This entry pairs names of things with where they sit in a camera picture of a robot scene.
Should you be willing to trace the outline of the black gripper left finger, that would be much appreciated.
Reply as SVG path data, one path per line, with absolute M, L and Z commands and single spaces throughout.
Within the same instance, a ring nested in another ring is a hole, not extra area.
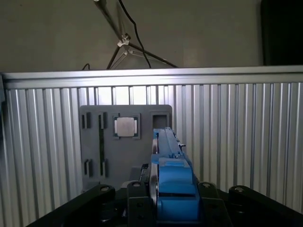
M 115 190 L 100 184 L 30 224 L 31 227 L 154 227 L 152 203 L 141 182 Z

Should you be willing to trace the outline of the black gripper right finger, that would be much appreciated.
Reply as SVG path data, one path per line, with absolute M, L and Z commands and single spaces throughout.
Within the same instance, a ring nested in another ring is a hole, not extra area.
M 303 215 L 249 187 L 198 184 L 203 227 L 301 227 Z

